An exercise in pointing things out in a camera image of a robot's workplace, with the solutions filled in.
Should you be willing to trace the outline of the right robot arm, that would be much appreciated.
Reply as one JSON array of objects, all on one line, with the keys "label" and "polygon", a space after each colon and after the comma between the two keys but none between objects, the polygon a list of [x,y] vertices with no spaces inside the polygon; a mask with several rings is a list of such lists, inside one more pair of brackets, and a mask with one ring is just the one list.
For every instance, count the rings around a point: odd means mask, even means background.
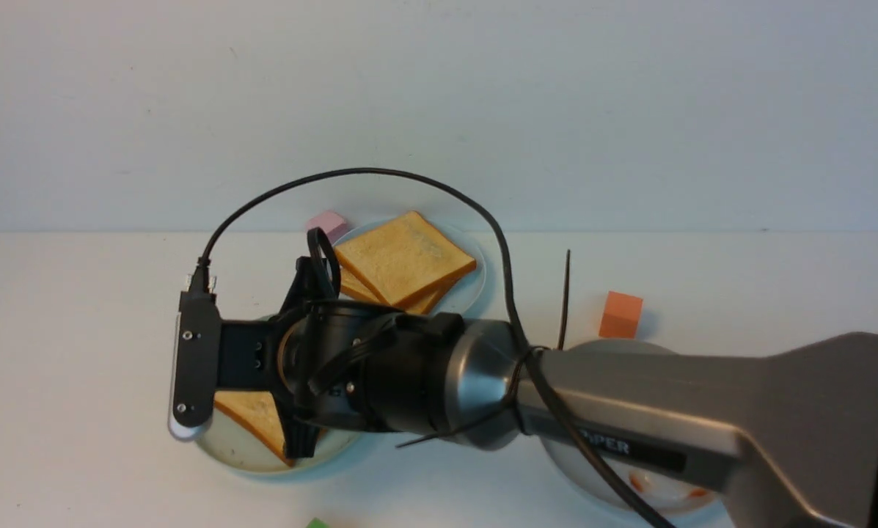
[{"label": "right robot arm", "polygon": [[332,297],[312,262],[300,304],[221,321],[220,389],[281,399],[285,445],[321,428],[496,450],[518,434],[575,447],[654,526],[667,519],[607,459],[717,492],[741,527],[878,527],[878,334],[761,358],[635,340],[531,348],[515,320],[410,315]]}]

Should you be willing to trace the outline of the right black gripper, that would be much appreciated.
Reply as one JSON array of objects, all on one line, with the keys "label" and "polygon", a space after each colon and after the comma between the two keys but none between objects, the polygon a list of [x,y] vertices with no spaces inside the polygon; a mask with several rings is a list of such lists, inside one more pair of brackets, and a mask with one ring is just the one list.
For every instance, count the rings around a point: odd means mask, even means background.
[{"label": "right black gripper", "polygon": [[[335,354],[348,348],[334,338],[334,329],[323,321],[324,309],[332,309],[335,302],[326,297],[332,287],[330,279],[321,280],[327,274],[328,261],[299,257],[296,274],[282,307],[270,315],[274,328],[271,337],[277,342],[277,358],[268,371],[267,384],[277,410],[283,421],[285,454],[289,458],[311,458],[314,455],[318,435],[324,428],[307,423],[317,416],[312,407],[318,396],[311,391],[310,380],[321,371],[322,365],[331,361]],[[221,358],[231,352],[242,352],[241,345],[225,343],[223,331],[231,320],[223,322],[219,365],[220,373],[230,373]]]}]

